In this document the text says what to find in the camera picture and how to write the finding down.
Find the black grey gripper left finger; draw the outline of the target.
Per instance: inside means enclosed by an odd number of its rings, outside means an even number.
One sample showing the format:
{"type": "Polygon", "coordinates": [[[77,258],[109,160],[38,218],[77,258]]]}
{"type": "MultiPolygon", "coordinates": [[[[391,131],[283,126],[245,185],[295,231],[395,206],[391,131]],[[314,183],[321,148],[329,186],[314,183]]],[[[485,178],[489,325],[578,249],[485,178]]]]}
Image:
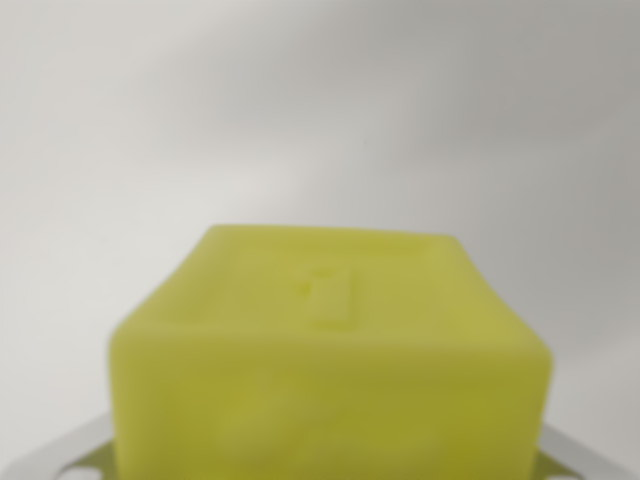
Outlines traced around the black grey gripper left finger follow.
{"type": "Polygon", "coordinates": [[[11,463],[2,479],[117,479],[110,413],[11,463]]]}

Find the black grey gripper right finger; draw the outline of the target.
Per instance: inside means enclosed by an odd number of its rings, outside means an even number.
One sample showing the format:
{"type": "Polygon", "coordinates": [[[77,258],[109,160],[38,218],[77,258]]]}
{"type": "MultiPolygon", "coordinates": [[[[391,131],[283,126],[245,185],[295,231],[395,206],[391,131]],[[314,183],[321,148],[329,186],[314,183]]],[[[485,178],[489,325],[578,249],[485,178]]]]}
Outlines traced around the black grey gripper right finger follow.
{"type": "Polygon", "coordinates": [[[533,478],[633,480],[639,475],[545,424],[533,478]]]}

